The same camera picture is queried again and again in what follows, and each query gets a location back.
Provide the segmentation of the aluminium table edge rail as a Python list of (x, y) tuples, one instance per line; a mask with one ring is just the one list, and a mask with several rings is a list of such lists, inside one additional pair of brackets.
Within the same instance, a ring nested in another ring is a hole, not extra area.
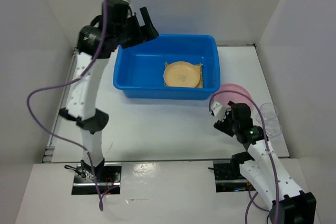
[[(77, 53), (78, 53), (77, 48), (74, 48), (74, 50), (72, 52), (70, 68), (69, 68), (69, 72), (67, 74), (66, 81), (70, 81), (74, 76), (76, 63), (77, 63), (77, 60), (76, 60)], [(54, 123), (53, 123), (52, 128), (51, 128), (52, 133), (57, 133), (60, 129), (62, 119), (59, 119), (59, 114), (58, 113), (59, 113), (59, 109), (66, 106), (70, 89), (71, 89), (70, 86), (66, 86), (62, 89), (61, 99), (60, 99), (60, 102), (59, 102), (58, 109), (56, 111), (56, 117), (54, 119)], [(53, 158), (55, 146), (57, 144), (57, 140), (58, 140), (58, 138), (56, 138), (54, 140), (53, 135), (49, 136), (49, 140), (48, 140), (47, 146), (45, 148), (42, 163), (51, 163), (52, 162), (52, 158)]]

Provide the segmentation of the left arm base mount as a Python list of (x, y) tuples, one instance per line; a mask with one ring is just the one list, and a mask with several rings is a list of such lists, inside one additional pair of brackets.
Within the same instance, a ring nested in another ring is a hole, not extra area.
[[(74, 172), (72, 195), (96, 195), (96, 186), (92, 174), (84, 170), (80, 164), (75, 166), (65, 165), (65, 169)], [(98, 188), (101, 194), (120, 194), (122, 167), (120, 165), (105, 164), (104, 168), (96, 175)]]

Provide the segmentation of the pink bowl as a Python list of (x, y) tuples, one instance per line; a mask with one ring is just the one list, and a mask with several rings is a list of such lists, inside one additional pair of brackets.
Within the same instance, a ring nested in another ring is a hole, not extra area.
[(232, 101), (234, 103), (245, 103), (252, 109), (252, 103), (248, 98), (237, 93), (232, 93), (232, 91), (237, 91), (239, 93), (246, 95), (251, 99), (249, 92), (245, 88), (237, 84), (228, 83), (228, 84), (222, 84), (217, 92), (225, 90), (229, 90), (231, 92), (225, 92), (216, 95), (214, 98), (216, 102), (219, 102), (221, 105), (224, 105), (226, 107), (228, 107), (229, 101)]

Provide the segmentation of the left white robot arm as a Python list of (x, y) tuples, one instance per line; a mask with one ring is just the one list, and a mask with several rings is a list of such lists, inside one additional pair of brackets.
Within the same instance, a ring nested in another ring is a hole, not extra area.
[(148, 9), (141, 7), (140, 13), (143, 26), (126, 0), (106, 0), (101, 15), (79, 32), (72, 94), (66, 107), (59, 110), (59, 115), (75, 122), (79, 128), (84, 147), (81, 168), (93, 182), (104, 177), (102, 131), (109, 116), (96, 108), (96, 99), (105, 67), (117, 47), (126, 49), (159, 36)]

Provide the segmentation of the blue plastic bin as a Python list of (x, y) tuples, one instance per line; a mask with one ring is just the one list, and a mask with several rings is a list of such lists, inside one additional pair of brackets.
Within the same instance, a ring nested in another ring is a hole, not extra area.
[[(168, 87), (166, 64), (185, 61), (202, 66), (203, 87)], [(220, 63), (215, 39), (210, 35), (161, 34), (143, 44), (119, 48), (113, 85), (127, 98), (206, 100), (220, 86)]]

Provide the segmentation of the clear plastic cup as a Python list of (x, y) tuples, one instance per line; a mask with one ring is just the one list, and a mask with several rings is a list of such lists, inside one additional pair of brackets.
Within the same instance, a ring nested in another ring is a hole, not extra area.
[(278, 109), (275, 105), (272, 103), (264, 103), (260, 107), (260, 111), (262, 114), (262, 118), (264, 119), (264, 122), (275, 120), (278, 116)]
[(275, 119), (266, 119), (265, 129), (266, 129), (266, 134), (268, 138), (275, 138), (282, 134), (282, 126)]

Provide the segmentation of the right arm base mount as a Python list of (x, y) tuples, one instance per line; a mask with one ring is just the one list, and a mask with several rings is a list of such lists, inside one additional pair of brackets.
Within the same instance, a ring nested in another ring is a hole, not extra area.
[(208, 170), (213, 172), (217, 193), (248, 191), (250, 182), (230, 163), (230, 160), (215, 160)]

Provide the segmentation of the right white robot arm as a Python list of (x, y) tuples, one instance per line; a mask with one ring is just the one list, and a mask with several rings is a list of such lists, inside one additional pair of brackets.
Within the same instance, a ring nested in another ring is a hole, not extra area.
[(251, 109), (245, 103), (213, 102), (214, 128), (233, 137), (244, 147), (234, 154), (230, 172), (246, 178), (267, 205), (271, 223), (314, 223), (316, 199), (304, 191), (287, 172), (263, 128), (253, 124)]

